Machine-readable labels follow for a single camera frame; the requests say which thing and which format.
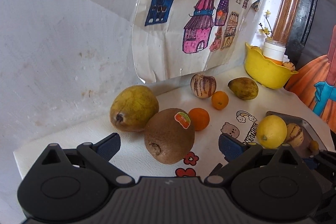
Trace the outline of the large brown kiwi with sticker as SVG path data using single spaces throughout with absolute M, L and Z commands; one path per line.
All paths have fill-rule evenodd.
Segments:
M 187 112 L 169 108 L 155 114 L 144 131 L 146 149 L 162 164 L 175 164 L 192 149 L 195 129 Z

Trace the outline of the small fruit in bowl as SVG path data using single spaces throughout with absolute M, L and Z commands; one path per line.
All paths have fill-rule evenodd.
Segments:
M 290 61 L 283 62 L 282 66 L 289 69 L 291 72 L 295 71 L 295 65 L 291 63 Z

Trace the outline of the small yellow loquat fruit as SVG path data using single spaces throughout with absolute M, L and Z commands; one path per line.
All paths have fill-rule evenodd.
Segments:
M 317 155 L 319 153 L 319 144 L 315 140 L 311 140 L 308 149 L 311 151 L 312 155 Z

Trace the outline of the houses drawing paper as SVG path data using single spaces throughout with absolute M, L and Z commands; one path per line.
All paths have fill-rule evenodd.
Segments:
M 156 83 L 225 64 L 256 1 L 138 0 L 132 50 L 139 79 Z

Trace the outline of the white printed table cloth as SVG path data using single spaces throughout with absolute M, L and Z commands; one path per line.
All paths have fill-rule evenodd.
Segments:
M 226 157 L 219 149 L 219 137 L 222 133 L 231 134 L 242 143 L 256 141 L 259 122 L 267 115 L 280 113 L 284 120 L 297 117 L 300 124 L 307 126 L 309 132 L 305 141 L 315 140 L 321 150 L 334 151 L 334 143 L 329 126 L 315 115 L 299 98 L 285 89 L 272 90 L 261 86 L 257 98 L 243 101 L 229 91 L 228 82 L 246 75 L 243 67 L 235 67 L 216 76 L 217 88 L 228 94 L 229 102 L 223 110 L 212 107 L 208 99 L 199 99 L 190 90 L 186 79 L 176 86 L 173 80 L 156 83 L 152 89 L 158 96 L 159 108 L 179 108 L 189 111 L 199 107 L 210 115 L 209 125 L 195 134 L 194 145 L 189 159 L 175 164 L 161 164 L 147 151 L 141 133 L 120 132 L 121 147 L 112 157 L 112 164 L 135 179 L 141 176 L 175 176 L 190 172 L 201 178 L 209 175 L 217 164 L 226 164 Z M 14 151 L 14 158 L 21 176 L 25 176 L 38 156 L 50 143 L 62 148 L 75 148 L 81 143 L 96 143 L 114 133 L 109 118 L 109 108 L 114 98 L 125 88 L 139 84 L 134 71 L 108 70 L 97 79 L 100 84 L 98 95 L 87 94 L 86 99 L 99 118 L 77 124 L 62 131 L 33 140 Z

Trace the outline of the white plastic bottle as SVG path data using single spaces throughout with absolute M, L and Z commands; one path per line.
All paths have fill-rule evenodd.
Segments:
M 286 46 L 272 39 L 265 39 L 262 46 L 262 54 L 265 58 L 271 59 L 276 63 L 283 62 Z

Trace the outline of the striped pepino melon on tray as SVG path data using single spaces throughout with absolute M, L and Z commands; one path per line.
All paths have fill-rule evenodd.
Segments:
M 304 141 L 304 133 L 302 128 L 295 123 L 288 124 L 285 143 L 295 148 L 302 145 L 303 141 Z

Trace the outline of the orange mandarin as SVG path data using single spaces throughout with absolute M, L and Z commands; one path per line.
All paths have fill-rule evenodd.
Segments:
M 211 97 L 212 106 L 217 110 L 223 110 L 229 102 L 227 93 L 216 91 Z
M 189 111 L 188 115 L 194 125 L 195 131 L 204 130 L 210 123 L 210 115 L 203 108 L 193 108 Z

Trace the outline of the yellow lemon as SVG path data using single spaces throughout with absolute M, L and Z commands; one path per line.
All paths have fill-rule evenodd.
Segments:
M 276 115 L 265 117 L 257 127 L 258 142 L 267 149 L 275 149 L 286 139 L 287 127 L 283 119 Z

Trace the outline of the metal baking tray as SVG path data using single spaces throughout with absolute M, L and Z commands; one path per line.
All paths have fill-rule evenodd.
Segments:
M 327 150 L 327 148 L 325 147 L 325 145 L 323 144 L 322 140 L 319 138 L 319 136 L 317 135 L 313 127 L 306 120 L 300 117 L 295 117 L 295 116 L 291 116 L 287 114 L 281 114 L 281 113 L 277 113 L 273 111 L 266 112 L 266 116 L 269 116 L 269 115 L 276 115 L 280 117 L 281 119 L 284 120 L 286 125 L 290 123 L 295 123 L 302 128 L 303 133 L 304 133 L 304 141 L 302 145 L 294 148 L 300 157 L 308 158 L 312 155 L 311 151 L 308 149 L 309 143 L 311 140 L 315 140 L 318 142 L 319 150 Z

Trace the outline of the yellow plastic bowl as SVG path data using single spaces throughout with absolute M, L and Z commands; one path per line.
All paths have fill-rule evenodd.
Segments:
M 260 52 L 245 44 L 247 51 L 244 68 L 248 75 L 264 87 L 276 90 L 282 88 L 289 79 L 298 74 L 287 67 L 266 59 Z

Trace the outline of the striped pepino melon back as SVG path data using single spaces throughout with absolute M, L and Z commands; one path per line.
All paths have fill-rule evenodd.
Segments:
M 217 81 L 213 76 L 197 73 L 191 78 L 190 88 L 196 97 L 201 99 L 210 98 L 217 89 Z

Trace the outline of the large green-yellow pear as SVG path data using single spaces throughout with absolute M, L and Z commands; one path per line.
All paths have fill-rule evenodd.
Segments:
M 159 102 L 151 89 L 144 85 L 134 85 L 114 99 L 109 117 L 111 124 L 121 131 L 141 132 L 157 112 Z

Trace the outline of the pumpkin dress painting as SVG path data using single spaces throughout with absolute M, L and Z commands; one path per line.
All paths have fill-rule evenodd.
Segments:
M 285 89 L 296 94 L 335 132 L 335 30 L 327 54 L 300 68 Z

